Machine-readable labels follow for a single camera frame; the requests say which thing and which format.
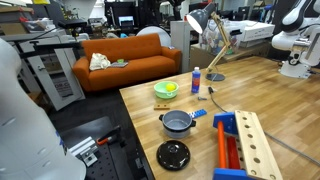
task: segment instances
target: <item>small tool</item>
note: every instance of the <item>small tool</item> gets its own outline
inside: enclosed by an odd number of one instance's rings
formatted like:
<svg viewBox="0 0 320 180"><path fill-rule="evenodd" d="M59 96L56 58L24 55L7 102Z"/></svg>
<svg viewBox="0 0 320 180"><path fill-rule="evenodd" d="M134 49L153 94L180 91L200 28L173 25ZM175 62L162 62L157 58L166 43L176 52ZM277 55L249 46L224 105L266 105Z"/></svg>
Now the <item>small tool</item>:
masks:
<svg viewBox="0 0 320 180"><path fill-rule="evenodd" d="M207 100L207 98L203 98L203 97L200 97L200 96L199 96L199 97L198 97L198 100L199 100L199 101L201 101L201 100Z"/></svg>
<svg viewBox="0 0 320 180"><path fill-rule="evenodd" d="M98 145L103 145L105 143L112 143L117 139L117 135L120 133L121 127L116 126L113 130L102 136L101 138L97 139L97 144Z"/></svg>

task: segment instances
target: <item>pot handle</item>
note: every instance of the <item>pot handle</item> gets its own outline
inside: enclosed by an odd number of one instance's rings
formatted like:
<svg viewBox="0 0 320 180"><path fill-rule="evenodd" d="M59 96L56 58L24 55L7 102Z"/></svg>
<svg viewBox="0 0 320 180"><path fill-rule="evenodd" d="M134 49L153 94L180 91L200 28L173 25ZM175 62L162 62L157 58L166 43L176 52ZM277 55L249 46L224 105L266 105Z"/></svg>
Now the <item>pot handle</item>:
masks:
<svg viewBox="0 0 320 180"><path fill-rule="evenodd" d="M163 118L163 114L160 114L159 120L162 121L162 118Z"/></svg>
<svg viewBox="0 0 320 180"><path fill-rule="evenodd" d="M196 125L197 125L197 121L192 119L190 127L196 127Z"/></svg>

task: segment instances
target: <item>orange couch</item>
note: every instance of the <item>orange couch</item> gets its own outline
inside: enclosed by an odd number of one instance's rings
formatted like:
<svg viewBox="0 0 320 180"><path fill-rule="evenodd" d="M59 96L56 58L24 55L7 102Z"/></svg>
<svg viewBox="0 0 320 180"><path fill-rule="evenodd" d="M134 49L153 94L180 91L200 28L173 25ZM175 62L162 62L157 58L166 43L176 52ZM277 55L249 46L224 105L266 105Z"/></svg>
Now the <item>orange couch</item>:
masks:
<svg viewBox="0 0 320 180"><path fill-rule="evenodd" d="M82 47L86 56L76 61L73 72L87 92L174 75L180 66L181 51L162 47L158 34L86 40ZM124 68L90 71L93 53L106 55L111 63L118 59L129 63Z"/></svg>

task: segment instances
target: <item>lamp head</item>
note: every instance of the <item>lamp head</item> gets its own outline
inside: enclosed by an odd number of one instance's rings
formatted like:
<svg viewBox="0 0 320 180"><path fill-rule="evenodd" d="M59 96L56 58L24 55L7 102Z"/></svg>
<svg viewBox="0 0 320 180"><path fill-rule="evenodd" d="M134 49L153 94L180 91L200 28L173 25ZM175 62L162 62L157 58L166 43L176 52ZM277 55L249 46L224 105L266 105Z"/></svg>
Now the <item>lamp head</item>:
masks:
<svg viewBox="0 0 320 180"><path fill-rule="evenodd" d="M208 18L215 9L214 3L209 3L204 9L196 9L187 14L187 21L199 34L207 27Z"/></svg>

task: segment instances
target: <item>wooden tabletop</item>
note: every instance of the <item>wooden tabletop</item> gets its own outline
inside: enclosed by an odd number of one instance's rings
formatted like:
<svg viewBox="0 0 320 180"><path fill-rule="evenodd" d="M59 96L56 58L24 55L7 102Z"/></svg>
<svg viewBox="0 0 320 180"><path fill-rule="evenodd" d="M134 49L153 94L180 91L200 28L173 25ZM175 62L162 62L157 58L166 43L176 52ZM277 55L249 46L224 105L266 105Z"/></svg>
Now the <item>wooden tabletop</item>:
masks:
<svg viewBox="0 0 320 180"><path fill-rule="evenodd" d="M191 94L191 74L181 74L121 89L121 95L156 179L212 179L218 168L217 129L213 116L221 111L214 105L208 86L218 91L213 99L226 111L251 111L258 115L263 130L293 148L320 160L320 77L309 79L286 77L278 72L277 62L251 57L218 65L226 79L213 82L205 79L202 70L198 100ZM170 80L179 84L178 95L173 99L155 96L153 86ZM188 137L180 139L191 153L191 161L183 170L171 172L157 162L156 151L170 140L163 132L160 114L169 110L154 110L155 103L170 104L171 109L194 112L205 109L207 115L196 119ZM283 179L320 179L319 166L279 145L267 137Z"/></svg>

